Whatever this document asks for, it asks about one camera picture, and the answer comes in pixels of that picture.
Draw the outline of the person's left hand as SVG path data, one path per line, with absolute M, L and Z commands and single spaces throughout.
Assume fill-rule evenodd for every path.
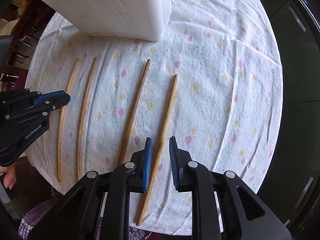
M 3 184 L 6 189 L 12 189 L 16 184 L 15 163 L 8 167 L 1 167 L 0 174 L 4 175 Z

